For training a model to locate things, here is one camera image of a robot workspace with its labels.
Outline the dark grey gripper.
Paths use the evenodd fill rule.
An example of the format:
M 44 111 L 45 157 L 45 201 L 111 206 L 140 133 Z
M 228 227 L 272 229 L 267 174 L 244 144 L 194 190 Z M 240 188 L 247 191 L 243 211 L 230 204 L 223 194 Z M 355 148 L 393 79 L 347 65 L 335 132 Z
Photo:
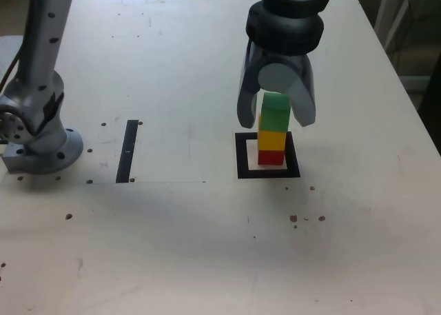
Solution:
M 261 88 L 286 95 L 301 127 L 316 122 L 314 77 L 308 56 L 275 54 L 248 41 L 236 110 L 243 128 L 254 126 L 256 95 Z

